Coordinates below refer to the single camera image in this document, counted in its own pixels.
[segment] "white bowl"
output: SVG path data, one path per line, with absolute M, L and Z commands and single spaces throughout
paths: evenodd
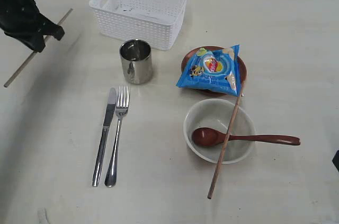
M 234 104 L 232 102 L 218 98 L 200 101 L 190 108 L 184 121 L 183 130 L 188 146 L 196 155 L 208 162 L 218 162 L 222 144 L 212 147 L 197 146 L 192 141 L 192 133 L 195 129 L 201 127 L 209 127 L 226 133 L 233 108 Z M 252 120 L 248 114 L 239 107 L 231 135 L 247 136 L 255 134 Z M 222 163 L 231 164 L 246 158 L 253 149 L 254 144 L 255 142 L 241 140 L 228 142 Z

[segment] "wooden chopstick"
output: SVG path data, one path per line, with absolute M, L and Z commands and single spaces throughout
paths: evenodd
M 216 170 L 214 171 L 214 175 L 213 175 L 212 183 L 211 183 L 211 186 L 210 186 L 210 190 L 208 192 L 208 196 L 207 196 L 208 199 L 212 199 L 212 196 L 213 196 L 213 191 L 214 191 L 214 188 L 216 186 L 216 182 L 217 182 L 218 175 L 219 175 L 219 172 L 220 172 L 222 160 L 224 159 L 225 150 L 226 150 L 227 142 L 228 142 L 228 139 L 229 139 L 229 135 L 230 135 L 230 132 L 231 132 L 231 129 L 232 129 L 235 117 L 236 117 L 237 112 L 238 112 L 238 107 L 239 107 L 240 99 L 242 97 L 242 94 L 243 94 L 243 91 L 244 91 L 244 88 L 245 88 L 245 82 L 246 81 L 244 81 L 242 83 L 242 87 L 241 87 L 240 93 L 239 93 L 239 95 L 237 97 L 237 101 L 236 101 L 234 109 L 233 109 L 231 120 L 229 121 L 229 125 L 228 125 L 228 129 L 227 129 L 227 132 L 226 132 L 226 135 L 225 135 L 224 143 L 222 143 L 222 148 L 221 148 L 221 152 L 220 152 L 220 155 L 219 155 L 218 163 L 217 163 L 217 166 L 216 166 Z
M 69 16 L 69 14 L 73 11 L 72 8 L 68 10 L 68 12 L 63 16 L 62 19 L 60 19 L 58 25 L 61 25 L 64 20 Z M 51 38 L 50 35 L 46 36 L 44 38 L 45 43 Z M 27 57 L 27 59 L 20 65 L 20 67 L 13 73 L 13 75 L 7 80 L 7 82 L 4 84 L 4 87 L 7 88 L 9 85 L 18 77 L 20 72 L 27 66 L 27 64 L 33 59 L 33 57 L 37 54 L 36 51 L 31 52 L 31 54 Z

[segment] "wooden spoon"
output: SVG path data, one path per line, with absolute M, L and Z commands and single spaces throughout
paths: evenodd
M 211 128 L 198 128 L 194 130 L 192 134 L 192 140 L 198 146 L 215 146 L 224 141 L 225 134 L 211 129 Z M 253 135 L 253 136 L 229 136 L 229 141 L 231 140 L 247 140 L 247 141 L 259 141 L 267 142 L 273 144 L 282 144 L 282 145 L 300 145 L 300 138 L 292 136 L 283 136 L 283 135 Z

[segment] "white basket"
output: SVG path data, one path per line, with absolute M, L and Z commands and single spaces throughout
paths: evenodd
M 142 39 L 168 50 L 179 34 L 187 0 L 90 0 L 101 33 L 119 40 Z

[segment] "stainless steel cup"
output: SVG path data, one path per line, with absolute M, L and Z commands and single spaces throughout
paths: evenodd
M 127 82 L 143 84 L 152 78 L 151 50 L 146 41 L 126 41 L 120 47 L 120 58 Z

